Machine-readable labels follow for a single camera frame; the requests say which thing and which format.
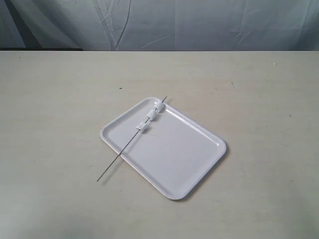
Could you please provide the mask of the white marshmallow piece lowest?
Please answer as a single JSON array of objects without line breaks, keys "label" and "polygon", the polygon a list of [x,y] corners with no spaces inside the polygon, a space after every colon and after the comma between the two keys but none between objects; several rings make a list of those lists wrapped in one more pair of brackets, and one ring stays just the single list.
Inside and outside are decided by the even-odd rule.
[{"label": "white marshmallow piece lowest", "polygon": [[137,126],[136,129],[140,131],[140,133],[143,133],[150,125],[150,122],[140,122]]}]

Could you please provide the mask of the white marshmallow piece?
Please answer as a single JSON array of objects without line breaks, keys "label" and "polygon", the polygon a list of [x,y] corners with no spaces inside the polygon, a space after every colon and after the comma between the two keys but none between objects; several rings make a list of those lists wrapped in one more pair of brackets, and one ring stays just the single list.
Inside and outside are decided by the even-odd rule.
[{"label": "white marshmallow piece", "polygon": [[157,102],[153,109],[157,112],[160,113],[162,111],[162,109],[164,108],[164,103],[163,102]]},{"label": "white marshmallow piece", "polygon": [[147,113],[148,121],[154,120],[155,117],[157,116],[157,114],[158,114],[157,109],[151,109],[151,110]]}]

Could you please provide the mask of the white rectangular plastic tray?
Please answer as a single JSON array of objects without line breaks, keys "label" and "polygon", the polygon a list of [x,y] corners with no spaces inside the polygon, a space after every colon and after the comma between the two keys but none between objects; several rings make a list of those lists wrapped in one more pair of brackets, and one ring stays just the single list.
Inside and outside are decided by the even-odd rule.
[{"label": "white rectangular plastic tray", "polygon": [[[117,154],[136,133],[136,126],[161,101],[148,97],[106,124],[100,138]],[[171,200],[180,200],[223,157],[226,143],[174,107],[164,108],[121,154],[131,167]]]}]

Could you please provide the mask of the thin metal skewer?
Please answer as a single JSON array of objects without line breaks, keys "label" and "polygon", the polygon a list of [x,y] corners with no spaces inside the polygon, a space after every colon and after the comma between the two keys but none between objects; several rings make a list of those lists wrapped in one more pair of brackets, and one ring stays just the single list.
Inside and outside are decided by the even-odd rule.
[{"label": "thin metal skewer", "polygon": [[[163,102],[167,99],[167,96],[165,96],[160,102]],[[105,171],[99,176],[96,182],[99,182],[101,178],[106,174],[106,172],[110,169],[110,167],[114,164],[114,162],[121,156],[123,151],[129,146],[129,144],[134,140],[134,138],[140,133],[139,130],[136,131],[136,133],[132,136],[132,138],[128,141],[128,143],[122,148],[122,150],[117,154],[117,156],[114,158],[114,160],[109,164],[109,166],[105,169]]]}]

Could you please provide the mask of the grey wrinkled backdrop curtain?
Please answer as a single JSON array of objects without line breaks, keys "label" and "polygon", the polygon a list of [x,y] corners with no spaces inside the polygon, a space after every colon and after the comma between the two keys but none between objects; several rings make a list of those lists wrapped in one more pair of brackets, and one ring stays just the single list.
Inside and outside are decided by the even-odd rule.
[{"label": "grey wrinkled backdrop curtain", "polygon": [[316,0],[3,0],[1,48],[318,50]]}]

